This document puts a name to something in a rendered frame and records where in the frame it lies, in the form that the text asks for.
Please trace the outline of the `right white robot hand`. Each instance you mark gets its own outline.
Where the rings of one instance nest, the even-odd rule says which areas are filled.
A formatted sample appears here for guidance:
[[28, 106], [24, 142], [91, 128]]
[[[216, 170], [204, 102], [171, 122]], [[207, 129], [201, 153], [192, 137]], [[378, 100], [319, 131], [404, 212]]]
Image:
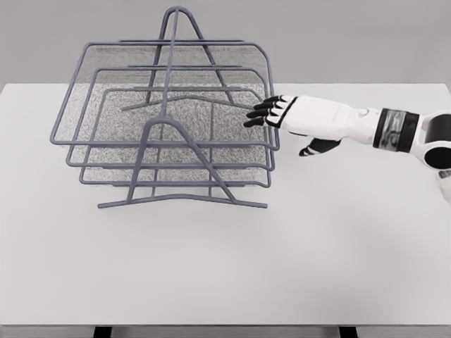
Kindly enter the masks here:
[[269, 126], [290, 134], [311, 137], [299, 156], [328, 152], [340, 145], [347, 136], [346, 120], [351, 108], [344, 104], [312, 96], [272, 96], [253, 106], [246, 114], [247, 128]]

